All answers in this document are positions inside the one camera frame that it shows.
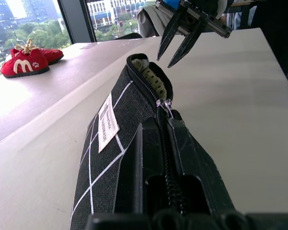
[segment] glass window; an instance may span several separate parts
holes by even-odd
[[[93,8],[92,8],[91,4],[89,5],[89,10],[90,10],[90,14],[92,14],[93,13]]]
[[[115,38],[138,33],[137,13],[153,1],[138,0],[86,0],[87,4],[100,5],[101,12],[90,12],[97,41],[109,41]]]
[[[57,0],[0,0],[0,68],[29,38],[44,48],[71,45]]]

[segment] sky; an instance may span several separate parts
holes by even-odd
[[[6,0],[6,2],[8,3],[15,18],[25,18],[27,16],[21,0]],[[57,0],[53,0],[53,3],[57,12],[59,13],[60,9]]]

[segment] white stripe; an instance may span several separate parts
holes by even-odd
[[[119,138],[119,136],[118,136],[117,134],[115,135],[115,138],[116,138],[116,141],[117,141],[117,143],[118,143],[118,145],[119,145],[119,147],[120,147],[121,152],[124,152],[124,147],[123,147],[123,145],[121,144],[120,138]]]
[[[116,101],[116,103],[115,103],[115,105],[114,105],[114,108],[115,108],[115,106],[117,105],[117,103],[120,101],[120,99],[121,99],[121,97],[123,96],[123,94],[124,94],[124,92],[126,91],[126,89],[131,85],[131,83],[133,83],[133,81],[130,81],[129,84],[128,84],[128,85],[125,87],[125,89],[123,90],[123,92],[120,94],[120,97],[119,97],[118,100]],[[96,138],[97,135],[98,135],[98,132],[96,133],[96,135],[94,136],[93,140],[91,141],[90,146],[91,146],[91,144],[93,143],[93,141],[95,140],[95,138]],[[87,148],[87,150],[86,150],[86,152],[85,152],[85,154],[84,154],[84,156],[83,156],[83,158],[82,158],[82,160],[81,160],[81,162],[80,162],[80,166],[81,166],[81,164],[82,164],[82,161],[83,161],[84,157],[86,156],[86,154],[87,154],[87,152],[88,152],[88,149],[89,149],[89,147]]]
[[[101,172],[101,174],[98,175],[98,177],[92,182],[92,184],[87,188],[87,190],[84,192],[84,194],[82,195],[82,197],[80,197],[79,201],[77,202],[73,212],[72,212],[72,216],[76,210],[76,208],[78,207],[78,204],[81,202],[81,200],[83,199],[83,197],[87,194],[88,191],[90,191],[93,187],[93,185],[99,180],[100,177],[102,177],[103,174],[105,174],[105,172],[122,156],[124,155],[126,150],[124,150],[123,152],[121,152],[118,156],[116,156],[116,158],[114,158],[113,161],[111,161],[111,163]]]
[[[133,81],[130,81],[129,84],[125,87],[125,89],[123,90],[123,92],[120,94],[120,97],[118,98],[118,100],[116,101],[115,105],[113,106],[113,108],[115,108],[115,106],[117,105],[117,103],[120,101],[121,97],[123,96],[123,94],[125,93],[126,89],[131,85],[131,83],[133,83]]]
[[[73,211],[72,211],[72,216],[73,216],[73,214],[74,214],[76,208],[78,207],[78,204],[80,203],[80,201],[81,201],[81,200],[83,199],[83,197],[87,194],[87,192],[90,191],[90,188],[91,188],[91,186],[89,186],[89,187],[87,188],[87,190],[83,193],[82,197],[80,197],[80,199],[78,200],[78,202],[77,202],[75,208],[74,208]]]
[[[98,180],[100,177],[102,177],[103,174],[105,174],[105,172],[122,156],[124,155],[125,151],[124,152],[121,152],[119,155],[117,155],[116,158],[114,158],[114,160],[101,172],[101,174],[99,174],[99,176],[93,181],[92,185],[93,186]]]
[[[91,138],[90,138],[90,143],[92,141],[92,136],[93,136],[93,129],[94,129],[94,124],[95,124],[95,119],[93,121],[93,128],[92,128],[92,132],[91,132]],[[92,176],[91,176],[91,144],[89,146],[89,155],[88,155],[88,172],[89,172],[89,178],[90,178],[90,184],[92,183]],[[94,206],[93,206],[93,196],[92,196],[92,187],[90,188],[90,201],[91,201],[91,213],[94,213]]]
[[[75,202],[75,200],[73,200],[73,203],[72,203],[72,211],[73,211],[74,202]],[[71,226],[72,226],[72,218],[71,218],[71,221],[69,221],[69,230],[71,230]]]
[[[93,141],[95,140],[95,138],[97,137],[97,135],[98,135],[98,132],[95,134],[94,138],[93,138],[92,141],[90,142],[90,146],[91,146],[91,144],[93,143]],[[83,160],[84,160],[84,157],[86,156],[88,150],[89,150],[89,147],[87,148],[84,156],[82,157],[82,160],[81,160],[81,162],[80,162],[80,166],[81,166],[81,164],[82,164],[82,162],[83,162]]]

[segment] yellow m logo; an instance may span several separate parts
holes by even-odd
[[[32,66],[30,64],[30,62],[28,60],[17,60],[15,61],[15,64],[14,64],[14,72],[15,73],[18,73],[18,65],[21,65],[21,68],[23,70],[23,73],[26,73],[27,71],[25,70],[25,67],[28,66],[28,69],[32,72],[33,69],[32,69]]]

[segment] zipper teeth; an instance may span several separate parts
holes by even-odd
[[[154,97],[155,101],[157,101],[159,99],[159,96],[154,90],[154,88],[151,86],[151,84],[149,84],[149,82],[146,79],[141,77],[142,74],[129,60],[127,61],[127,65],[131,69],[131,71],[135,74],[135,76],[138,78],[138,80],[145,86],[145,88],[148,89],[148,91]],[[164,167],[165,167],[165,183],[168,195],[168,205],[169,207],[175,209],[177,212],[185,214],[186,213],[185,197],[173,173],[171,158],[169,156],[169,152],[167,150],[166,145],[163,109],[160,106],[157,108],[156,117],[161,136],[161,144],[162,144]]]
[[[165,168],[165,183],[168,195],[168,205],[169,207],[175,209],[181,214],[186,214],[186,202],[185,197],[182,193],[181,187],[177,182],[174,172],[172,170],[172,159],[170,158],[167,145],[166,136],[164,128],[164,116],[163,109],[158,107],[157,109],[157,122],[161,135],[161,144],[163,150],[164,168]]]

